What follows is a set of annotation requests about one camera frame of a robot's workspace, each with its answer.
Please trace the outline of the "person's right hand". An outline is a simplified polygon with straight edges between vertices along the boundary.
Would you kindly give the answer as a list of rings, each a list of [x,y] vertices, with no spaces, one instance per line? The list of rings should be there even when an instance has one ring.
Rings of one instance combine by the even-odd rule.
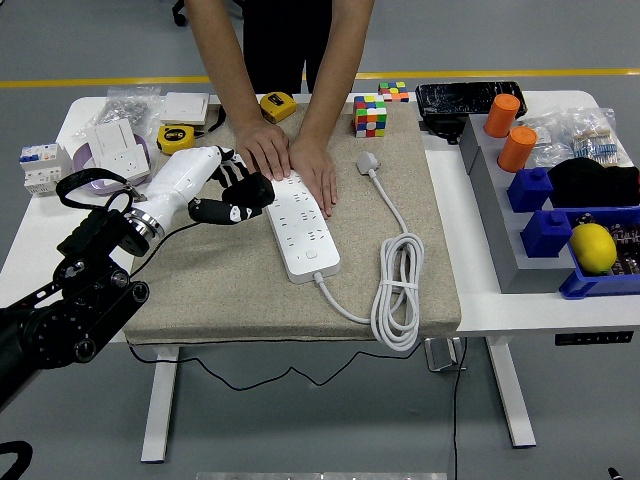
[[[280,127],[257,119],[236,127],[235,133],[236,152],[249,173],[277,181],[290,175],[289,139]]]

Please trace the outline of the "person's left hand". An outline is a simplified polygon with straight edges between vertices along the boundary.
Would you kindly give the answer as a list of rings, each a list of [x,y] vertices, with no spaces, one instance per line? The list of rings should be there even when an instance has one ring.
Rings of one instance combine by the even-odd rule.
[[[324,218],[332,216],[338,200],[335,164],[328,152],[328,141],[300,133],[289,149],[293,170],[316,200]]]

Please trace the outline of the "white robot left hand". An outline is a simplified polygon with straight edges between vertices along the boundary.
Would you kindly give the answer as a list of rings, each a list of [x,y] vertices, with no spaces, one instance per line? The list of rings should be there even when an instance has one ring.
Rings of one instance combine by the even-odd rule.
[[[260,215],[274,199],[271,181],[259,172],[249,173],[234,150],[191,148],[170,157],[127,219],[145,239],[159,240],[182,210],[195,222],[234,225]]]

